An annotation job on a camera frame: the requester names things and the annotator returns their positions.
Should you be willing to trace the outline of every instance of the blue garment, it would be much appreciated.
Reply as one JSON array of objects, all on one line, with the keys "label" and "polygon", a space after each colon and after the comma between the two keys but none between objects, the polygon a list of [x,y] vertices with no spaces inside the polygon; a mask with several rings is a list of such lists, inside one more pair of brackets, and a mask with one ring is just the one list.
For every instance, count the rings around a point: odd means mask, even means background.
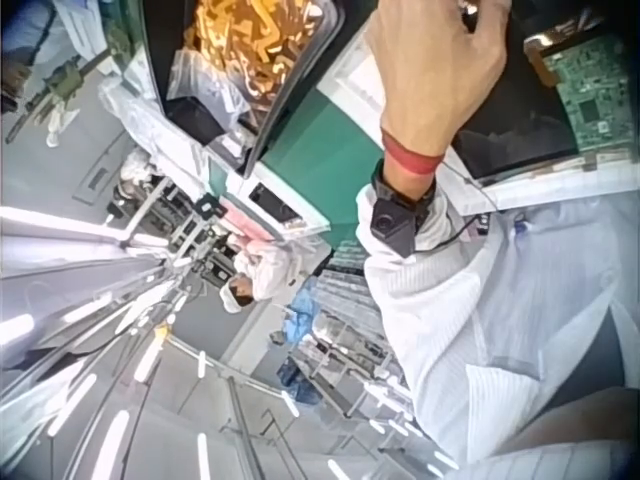
[{"label": "blue garment", "polygon": [[284,321],[282,330],[287,343],[291,345],[296,345],[306,334],[312,332],[313,320],[320,313],[320,305],[311,297],[311,289],[317,281],[316,277],[308,278],[287,307],[293,313]]}]

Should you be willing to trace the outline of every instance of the plastic bag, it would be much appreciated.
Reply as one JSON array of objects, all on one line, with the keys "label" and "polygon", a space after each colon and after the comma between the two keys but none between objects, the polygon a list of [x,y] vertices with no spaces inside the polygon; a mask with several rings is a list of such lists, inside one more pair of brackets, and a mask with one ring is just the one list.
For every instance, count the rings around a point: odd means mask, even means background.
[{"label": "plastic bag", "polygon": [[240,115],[249,111],[240,90],[223,72],[199,52],[180,50],[171,68],[167,100],[188,97],[197,98],[226,132],[238,123]]}]

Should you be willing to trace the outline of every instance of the white lab coat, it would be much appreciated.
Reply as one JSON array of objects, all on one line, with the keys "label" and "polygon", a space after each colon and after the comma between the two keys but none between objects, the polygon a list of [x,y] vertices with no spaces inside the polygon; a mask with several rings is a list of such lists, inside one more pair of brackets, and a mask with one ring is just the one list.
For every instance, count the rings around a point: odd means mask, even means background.
[{"label": "white lab coat", "polygon": [[[408,259],[371,235],[370,186],[357,203],[357,235],[371,254],[365,275],[416,417],[459,463],[487,457],[544,407],[588,350],[609,307],[624,332],[628,386],[637,387],[635,194],[622,198],[631,213],[619,223],[608,198],[531,207],[522,235],[513,228],[518,212],[494,214],[486,238]],[[450,218],[455,215],[438,192],[416,250],[455,234],[459,227]],[[635,258],[621,262],[622,249]]]},{"label": "white lab coat", "polygon": [[302,259],[286,246],[252,240],[236,255],[233,265],[253,281],[253,298],[261,301],[275,297],[296,282]]}]

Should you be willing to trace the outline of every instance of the fluorescent light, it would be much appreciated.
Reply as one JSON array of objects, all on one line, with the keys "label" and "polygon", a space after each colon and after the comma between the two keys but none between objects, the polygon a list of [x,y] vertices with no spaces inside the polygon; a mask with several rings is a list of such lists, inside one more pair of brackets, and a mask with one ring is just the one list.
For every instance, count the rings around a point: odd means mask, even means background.
[{"label": "fluorescent light", "polygon": [[200,480],[211,480],[207,436],[204,433],[198,435],[198,463],[200,464]]},{"label": "fluorescent light", "polygon": [[282,392],[280,392],[280,395],[282,395],[282,399],[284,400],[284,403],[286,403],[287,407],[289,407],[289,410],[291,411],[291,415],[293,415],[295,418],[298,418],[300,416],[300,411],[298,410],[298,407],[296,407],[295,402],[291,399],[289,394],[284,390],[282,390]]},{"label": "fluorescent light", "polygon": [[133,241],[142,243],[147,247],[169,246],[169,240],[167,240],[166,238],[155,237],[153,235],[147,235],[146,233],[136,233],[133,236]]},{"label": "fluorescent light", "polygon": [[440,460],[445,465],[448,465],[449,467],[453,468],[454,470],[460,470],[460,467],[458,466],[458,464],[456,462],[454,462],[452,459],[450,459],[449,457],[447,457],[444,453],[439,452],[438,450],[436,450],[434,455],[436,456],[436,458],[438,460]]},{"label": "fluorescent light", "polygon": [[78,307],[75,310],[70,311],[69,313],[65,313],[62,316],[62,321],[65,323],[74,323],[78,320],[82,320],[92,313],[97,312],[101,308],[106,307],[111,303],[112,300],[113,294],[111,292],[107,292],[103,295],[100,295],[96,300]]},{"label": "fluorescent light", "polygon": [[156,337],[153,339],[147,351],[144,352],[138,367],[136,368],[135,373],[133,374],[133,379],[137,382],[144,383],[149,376],[149,372],[151,371],[151,367],[153,367],[153,363],[155,362],[160,350],[162,350],[162,343],[164,342],[164,337]]},{"label": "fluorescent light", "polygon": [[393,420],[389,420],[389,426],[391,428],[393,428],[396,432],[401,433],[402,435],[404,435],[405,437],[409,436],[409,432],[407,431],[407,429],[404,428],[404,427],[401,427],[400,425],[398,425]]},{"label": "fluorescent light", "polygon": [[200,355],[198,355],[198,378],[204,378],[204,372],[206,369],[207,362],[207,354],[204,353],[204,350],[200,351]]},{"label": "fluorescent light", "polygon": [[416,437],[424,438],[424,433],[418,430],[416,427],[411,425],[409,422],[404,422],[404,428],[413,433]]},{"label": "fluorescent light", "polygon": [[327,465],[329,465],[329,469],[333,472],[338,480],[351,480],[334,459],[329,460],[327,462]]},{"label": "fluorescent light", "polygon": [[71,398],[69,399],[69,401],[65,404],[64,407],[62,407],[62,410],[60,410],[60,413],[58,413],[58,416],[49,426],[49,429],[47,430],[48,436],[50,437],[56,436],[56,434],[62,428],[62,425],[64,425],[64,422],[67,421],[69,416],[73,413],[75,408],[78,406],[78,404],[80,403],[80,400],[82,400],[82,398],[87,394],[87,392],[91,389],[91,387],[93,387],[93,384],[96,383],[97,378],[98,377],[96,376],[96,374],[92,373],[87,378],[85,378],[84,381],[80,384],[80,386],[76,389],[76,391],[73,392],[73,395],[71,395]]},{"label": "fluorescent light", "polygon": [[434,467],[430,463],[427,463],[427,470],[429,470],[431,473],[433,473],[436,477],[444,478],[444,473],[442,473],[439,469],[437,469],[436,467]]},{"label": "fluorescent light", "polygon": [[109,480],[111,478],[113,464],[115,463],[122,437],[127,429],[127,423],[129,423],[129,412],[120,410],[111,422],[107,436],[104,438],[96,466],[93,467],[91,480]]},{"label": "fluorescent light", "polygon": [[186,267],[187,265],[189,265],[192,262],[192,258],[191,257],[182,257],[179,258],[178,260],[176,260],[175,262],[173,262],[173,268],[182,268],[182,267]]},{"label": "fluorescent light", "polygon": [[391,400],[385,395],[386,389],[380,385],[365,383],[364,389],[373,395],[379,402],[383,403],[396,413],[404,412],[404,408],[395,400]]},{"label": "fluorescent light", "polygon": [[51,228],[52,230],[100,235],[116,240],[125,240],[127,238],[126,233],[117,228],[95,225],[70,218],[56,217],[55,215],[47,215],[46,213],[22,210],[20,208],[0,207],[0,218],[18,223],[26,223],[27,225],[34,225],[36,227]]},{"label": "fluorescent light", "polygon": [[140,321],[138,322],[138,328],[144,327],[147,324],[148,321],[149,321],[149,315],[145,315],[143,317],[140,317]]},{"label": "fluorescent light", "polygon": [[35,327],[33,317],[28,313],[0,323],[0,346],[26,335],[33,330],[33,327]]},{"label": "fluorescent light", "polygon": [[380,425],[378,422],[376,422],[375,420],[369,420],[369,425],[371,425],[371,427],[373,427],[373,429],[378,432],[380,435],[384,435],[385,434],[385,429],[382,425]]},{"label": "fluorescent light", "polygon": [[393,388],[396,392],[398,392],[400,395],[407,397],[407,398],[411,398],[411,392],[409,391],[408,388],[400,385],[400,382],[398,381],[398,377],[396,377],[395,375],[391,375],[388,379],[387,379],[387,383],[389,384],[389,386],[391,388]]},{"label": "fluorescent light", "polygon": [[176,306],[173,308],[174,312],[179,312],[184,307],[184,304],[187,303],[188,295],[181,296],[176,302]]}]

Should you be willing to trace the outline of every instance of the electronic component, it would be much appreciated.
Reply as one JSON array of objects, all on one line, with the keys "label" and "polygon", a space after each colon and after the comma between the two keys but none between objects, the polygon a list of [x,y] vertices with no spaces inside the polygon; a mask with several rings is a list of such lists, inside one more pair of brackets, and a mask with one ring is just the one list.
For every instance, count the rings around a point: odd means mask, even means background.
[{"label": "electronic component", "polygon": [[543,55],[559,79],[556,89],[580,151],[633,140],[629,75],[618,38],[606,35]]}]

